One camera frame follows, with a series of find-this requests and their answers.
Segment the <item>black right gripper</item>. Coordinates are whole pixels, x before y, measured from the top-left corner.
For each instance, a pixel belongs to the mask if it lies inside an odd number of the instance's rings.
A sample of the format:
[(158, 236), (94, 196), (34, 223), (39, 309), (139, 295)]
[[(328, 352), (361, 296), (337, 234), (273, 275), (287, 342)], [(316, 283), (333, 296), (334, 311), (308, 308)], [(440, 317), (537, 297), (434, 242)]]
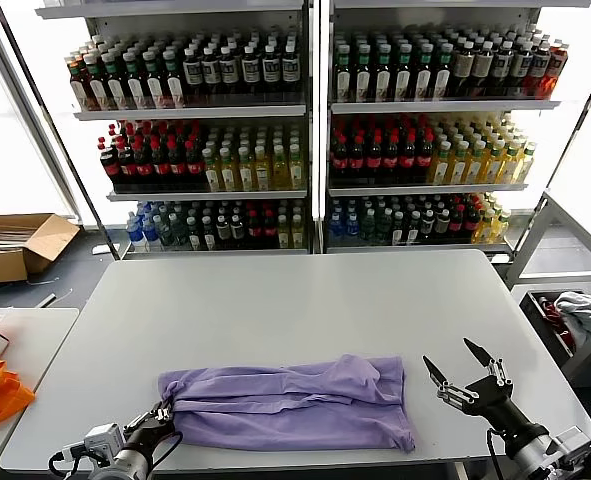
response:
[(506, 453), (517, 453), (534, 439), (547, 435), (544, 426), (531, 422), (512, 402), (513, 381), (506, 374), (503, 360), (493, 358), (484, 347), (468, 338), (463, 341), (489, 375), (467, 385), (466, 390), (448, 381), (438, 367), (423, 356), (429, 378), (437, 387), (437, 397), (454, 408), (464, 408), (466, 415), (485, 418), (500, 434)]

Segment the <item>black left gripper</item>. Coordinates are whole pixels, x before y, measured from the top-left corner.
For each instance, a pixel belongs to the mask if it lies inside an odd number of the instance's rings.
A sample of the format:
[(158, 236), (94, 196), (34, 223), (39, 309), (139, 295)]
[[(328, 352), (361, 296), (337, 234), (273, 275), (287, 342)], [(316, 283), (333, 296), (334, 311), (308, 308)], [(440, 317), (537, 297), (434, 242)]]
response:
[(125, 450), (153, 453), (163, 440), (175, 432), (173, 400), (157, 402), (149, 411), (137, 415), (127, 424)]

